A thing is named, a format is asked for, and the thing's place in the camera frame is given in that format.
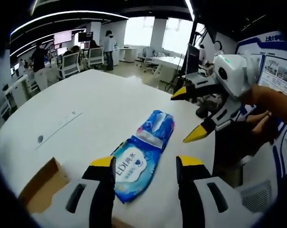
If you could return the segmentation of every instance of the cardboard box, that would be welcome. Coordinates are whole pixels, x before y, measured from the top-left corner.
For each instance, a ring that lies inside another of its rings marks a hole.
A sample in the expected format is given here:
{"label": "cardboard box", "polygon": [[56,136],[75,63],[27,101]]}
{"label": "cardboard box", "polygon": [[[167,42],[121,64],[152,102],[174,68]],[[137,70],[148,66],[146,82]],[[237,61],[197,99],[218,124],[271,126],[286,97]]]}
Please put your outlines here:
{"label": "cardboard box", "polygon": [[60,164],[52,158],[29,181],[18,199],[27,208],[29,214],[41,213],[50,206],[53,195],[68,182],[69,179]]}

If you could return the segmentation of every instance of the glass window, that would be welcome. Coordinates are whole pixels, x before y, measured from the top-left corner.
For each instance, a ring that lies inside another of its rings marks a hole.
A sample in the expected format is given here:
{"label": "glass window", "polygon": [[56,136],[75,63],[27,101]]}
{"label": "glass window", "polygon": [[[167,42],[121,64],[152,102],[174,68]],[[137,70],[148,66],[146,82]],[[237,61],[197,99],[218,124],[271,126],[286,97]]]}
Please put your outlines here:
{"label": "glass window", "polygon": [[[190,40],[192,27],[192,21],[169,18],[167,20],[162,48],[176,53],[185,54],[187,44]],[[203,29],[204,25],[197,24],[197,32],[200,32]]]}
{"label": "glass window", "polygon": [[124,45],[150,46],[154,17],[130,18],[126,22]]}

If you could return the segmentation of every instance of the white robotic hand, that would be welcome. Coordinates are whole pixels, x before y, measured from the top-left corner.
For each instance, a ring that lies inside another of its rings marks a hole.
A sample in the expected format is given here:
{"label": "white robotic hand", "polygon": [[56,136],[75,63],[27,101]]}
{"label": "white robotic hand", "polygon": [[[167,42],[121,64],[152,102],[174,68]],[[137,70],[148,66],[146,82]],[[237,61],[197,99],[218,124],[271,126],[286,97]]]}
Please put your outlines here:
{"label": "white robotic hand", "polygon": [[192,142],[208,136],[213,130],[220,130],[231,123],[241,107],[239,97],[250,90],[258,76],[258,62],[246,52],[241,55],[218,55],[214,62],[215,73],[208,78],[195,81],[179,89],[171,100],[197,98],[207,94],[226,94],[221,109],[197,126],[184,142]]}

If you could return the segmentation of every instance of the poster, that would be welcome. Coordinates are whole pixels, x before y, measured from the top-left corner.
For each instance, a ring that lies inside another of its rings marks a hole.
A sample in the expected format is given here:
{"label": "poster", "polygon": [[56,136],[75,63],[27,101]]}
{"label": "poster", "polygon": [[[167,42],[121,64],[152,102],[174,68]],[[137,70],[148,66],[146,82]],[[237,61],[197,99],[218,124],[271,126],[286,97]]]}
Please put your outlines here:
{"label": "poster", "polygon": [[[243,40],[237,44],[237,54],[241,55],[246,50],[260,58],[257,83],[287,95],[287,42],[284,41],[282,34],[274,31]],[[246,105],[237,116],[237,120],[243,119],[252,109],[252,106]],[[271,148],[272,157],[275,160],[277,183],[279,183],[279,180],[287,174],[287,125],[279,119],[277,125],[279,136]],[[263,154],[266,156],[271,153],[267,151]],[[272,165],[263,164],[262,159],[256,161],[261,169]]]}

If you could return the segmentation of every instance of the wet wipes package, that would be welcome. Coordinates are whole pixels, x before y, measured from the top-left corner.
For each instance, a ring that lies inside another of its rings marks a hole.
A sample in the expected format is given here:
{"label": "wet wipes package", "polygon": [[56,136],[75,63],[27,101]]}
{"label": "wet wipes package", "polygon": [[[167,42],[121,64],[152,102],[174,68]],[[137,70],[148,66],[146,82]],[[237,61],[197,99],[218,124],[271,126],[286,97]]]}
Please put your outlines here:
{"label": "wet wipes package", "polygon": [[136,136],[164,150],[174,126],[175,122],[170,114],[155,110],[144,124],[138,128]]}
{"label": "wet wipes package", "polygon": [[161,153],[162,149],[135,136],[114,151],[115,192],[122,203],[132,201],[148,187]]}

